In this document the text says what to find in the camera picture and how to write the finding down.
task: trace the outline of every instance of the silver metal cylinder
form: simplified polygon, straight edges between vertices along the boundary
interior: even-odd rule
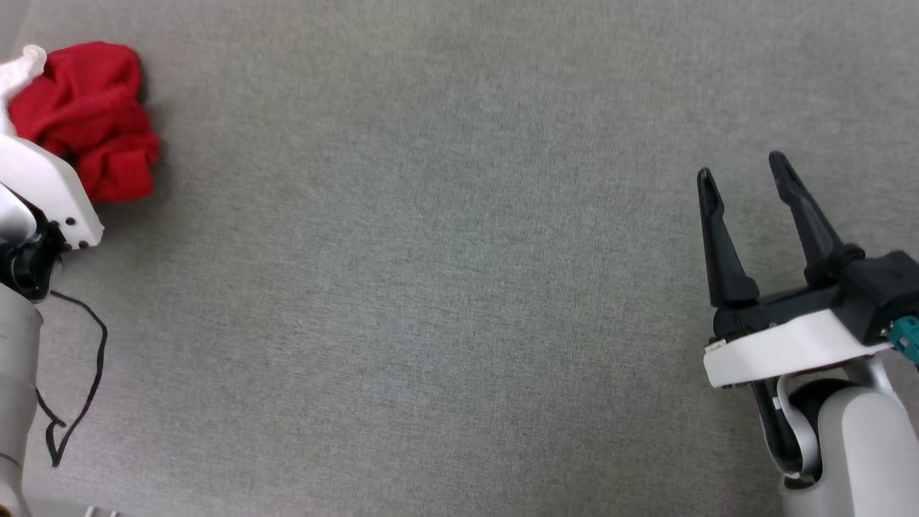
[[[0,284],[0,508],[13,517],[31,517],[22,496],[22,466],[38,405],[41,324],[29,300]]]

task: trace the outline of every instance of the red towel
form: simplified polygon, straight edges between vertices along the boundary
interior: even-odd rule
[[[18,136],[67,159],[89,200],[131,201],[153,192],[149,164],[160,141],[137,102],[137,53],[96,41],[48,54],[44,75],[9,105]]]

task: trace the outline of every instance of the black wire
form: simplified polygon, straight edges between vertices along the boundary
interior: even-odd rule
[[[89,406],[92,405],[93,399],[96,398],[96,391],[99,388],[99,383],[102,382],[102,368],[105,366],[106,361],[106,342],[108,341],[108,327],[105,323],[102,323],[102,320],[99,319],[99,316],[96,316],[96,313],[93,312],[93,309],[89,308],[89,305],[84,304],[76,298],[71,298],[66,294],[58,293],[57,291],[51,291],[51,296],[55,298],[60,298],[65,302],[69,302],[74,305],[79,305],[89,313],[89,315],[98,323],[99,328],[102,329],[102,339],[99,341],[99,349],[96,353],[96,378],[93,379],[93,385],[89,387],[89,394],[86,396],[86,402],[83,404],[83,409],[80,411],[79,416],[74,420],[74,425],[70,426],[70,429],[63,435],[61,439],[61,444],[58,445],[54,441],[54,428],[55,427],[67,427],[67,424],[59,419],[57,415],[48,408],[48,405],[45,403],[44,398],[41,397],[41,392],[39,388],[35,387],[35,394],[39,398],[39,406],[41,410],[48,415],[48,418],[51,419],[51,423],[48,424],[48,429],[45,430],[45,443],[48,445],[48,454],[51,455],[51,466],[58,466],[61,464],[61,458],[63,457],[63,451],[67,447],[67,443],[70,441],[71,434],[74,433],[76,426],[80,425],[80,422],[83,421],[83,417],[86,416],[86,413],[89,411]]]

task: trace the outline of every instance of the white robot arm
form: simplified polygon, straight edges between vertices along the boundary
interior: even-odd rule
[[[919,265],[901,251],[865,258],[844,245],[785,156],[769,157],[807,258],[808,285],[759,296],[698,174],[715,337],[703,362],[714,387],[751,386],[788,517],[919,514],[919,441],[878,352],[919,364]],[[847,379],[802,374],[842,368]]]
[[[97,245],[102,231],[66,162],[0,134],[0,516],[31,517],[22,467],[38,405],[42,319],[34,304],[48,294],[61,254]]]

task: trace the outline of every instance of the gray table surface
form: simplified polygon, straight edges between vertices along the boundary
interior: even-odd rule
[[[31,0],[17,44],[141,55],[156,192],[60,289],[111,329],[62,468],[176,516],[777,515],[708,387],[694,177],[765,293],[803,256],[784,150],[846,240],[919,255],[907,0]],[[97,329],[41,306],[72,419]],[[914,417],[919,375],[890,357]]]

